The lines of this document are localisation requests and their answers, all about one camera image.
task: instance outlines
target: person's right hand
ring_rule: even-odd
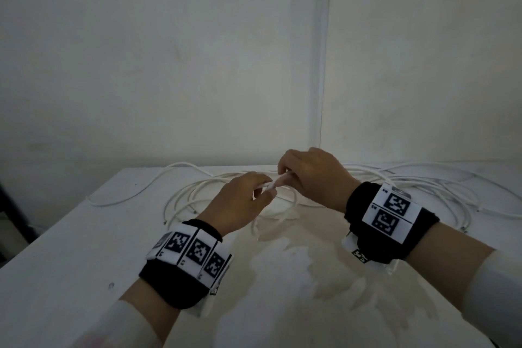
[[[279,161],[276,186],[290,186],[325,207],[345,213],[346,203],[361,182],[330,153],[311,147],[307,152],[289,150]]]

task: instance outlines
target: wire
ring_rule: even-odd
[[[190,183],[182,188],[180,188],[177,192],[173,193],[171,197],[166,201],[166,204],[163,207],[163,223],[166,225],[167,229],[170,229],[170,226],[174,220],[184,221],[186,219],[190,219],[195,217],[194,215],[199,214],[197,211],[196,205],[204,202],[210,202],[212,199],[203,199],[198,198],[198,194],[205,188],[213,184],[226,184],[234,177],[238,177],[249,171],[242,171],[237,173],[222,173],[219,175],[213,175],[205,171],[204,169],[186,162],[173,163],[170,164],[163,169],[161,169],[150,181],[147,182],[145,186],[139,189],[137,192],[127,196],[125,198],[121,198],[114,201],[109,202],[96,202],[92,199],[92,197],[88,196],[86,199],[92,206],[112,206],[116,204],[120,204],[125,202],[131,198],[142,193],[147,187],[151,186],[160,176],[164,173],[171,171],[178,167],[191,167],[196,169],[197,171],[205,174],[208,178],[202,179],[199,181],[195,181]],[[466,173],[468,175],[467,178],[463,180],[451,180],[445,178],[435,178],[430,176],[411,176],[411,175],[400,175],[396,172],[393,172],[396,169],[404,168],[404,167],[417,167],[417,166],[426,166],[431,168],[441,168],[441,169],[450,169],[453,171],[457,171],[460,173]],[[511,219],[522,219],[522,215],[514,214],[514,213],[506,213],[499,210],[493,210],[486,207],[483,207],[479,195],[473,191],[471,188],[462,184],[463,181],[469,180],[472,178],[479,178],[481,180],[487,181],[497,187],[502,188],[506,192],[512,194],[517,199],[522,201],[522,196],[518,193],[513,192],[511,189],[501,185],[494,180],[486,178],[484,175],[479,173],[475,173],[469,171],[464,168],[460,168],[453,165],[440,164],[435,162],[412,162],[412,163],[402,163],[393,166],[388,166],[385,168],[368,165],[368,164],[343,164],[343,167],[352,175],[354,175],[357,179],[361,181],[370,181],[376,183],[386,182],[392,186],[396,186],[400,189],[408,189],[415,188],[421,190],[422,192],[428,193],[430,195],[435,196],[439,199],[444,206],[452,213],[453,218],[455,219],[455,227],[460,228],[462,231],[467,232],[469,226],[471,225],[473,214],[477,212],[485,212],[494,216],[511,218]],[[276,171],[262,171],[262,173],[266,173],[268,175],[277,175]],[[257,188],[267,187],[270,184],[264,184]],[[287,219],[295,219],[298,217],[298,214],[294,213],[292,216],[292,210],[297,206],[309,206],[309,207],[322,207],[322,205],[316,203],[299,203],[299,198],[297,192],[294,188],[284,186],[284,188],[290,190],[291,198],[288,198],[281,193],[277,194],[277,198],[282,199],[284,201],[290,202],[290,206],[279,212],[270,212],[265,210],[262,212],[256,219],[252,221],[251,230],[255,236],[259,236],[262,233],[266,233],[281,223],[283,223]],[[462,216],[458,215],[455,209],[450,205],[450,202],[457,204],[462,209]],[[189,217],[182,217],[182,214],[187,213],[186,211],[190,211],[191,215]],[[273,223],[268,230],[264,230],[263,232],[259,231],[258,222],[260,219],[275,219],[276,223]]]

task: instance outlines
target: black object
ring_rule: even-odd
[[[4,212],[7,215],[28,244],[38,238],[38,234],[27,224],[25,216],[20,212],[2,186],[0,186],[0,212]]]
[[[221,234],[202,220],[191,219],[183,224],[200,228],[219,242],[223,242]],[[157,259],[148,260],[139,273],[139,277],[147,282],[167,304],[178,309],[195,306],[210,291],[209,288],[177,266]]]
[[[404,259],[419,243],[424,234],[440,219],[434,213],[422,208],[408,236],[402,244],[390,236],[397,226],[398,218],[381,210],[382,215],[374,220],[372,226],[362,221],[364,214],[381,186],[364,182],[355,189],[346,204],[344,218],[350,223],[350,231],[357,235],[359,251],[368,260],[388,264],[393,259]]]

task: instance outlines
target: white sleeve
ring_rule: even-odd
[[[161,348],[161,342],[143,315],[118,300],[71,348]]]
[[[466,290],[462,317],[500,347],[522,347],[522,262],[493,252]]]

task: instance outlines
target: tabletop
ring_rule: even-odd
[[[514,164],[456,165],[522,194],[522,173]],[[205,170],[217,174],[274,168]],[[123,169],[92,197],[100,202],[127,197],[159,170]],[[405,173],[451,175],[427,167],[410,167]],[[0,269],[0,346],[72,343],[137,278],[145,254],[166,230],[162,212],[167,199],[204,178],[192,168],[176,168],[118,205],[94,207],[83,201]],[[522,213],[522,203],[512,195],[476,179],[466,184],[486,205]],[[451,223],[437,199],[410,192]],[[271,206],[288,205],[276,199]],[[182,312],[166,346],[492,346],[407,264],[400,262],[392,275],[377,274],[349,256],[341,246],[348,232],[341,214],[303,206],[295,212],[299,218],[258,239],[249,226],[225,237],[235,259],[210,315],[196,318]],[[477,214],[469,234],[522,255],[522,220]]]

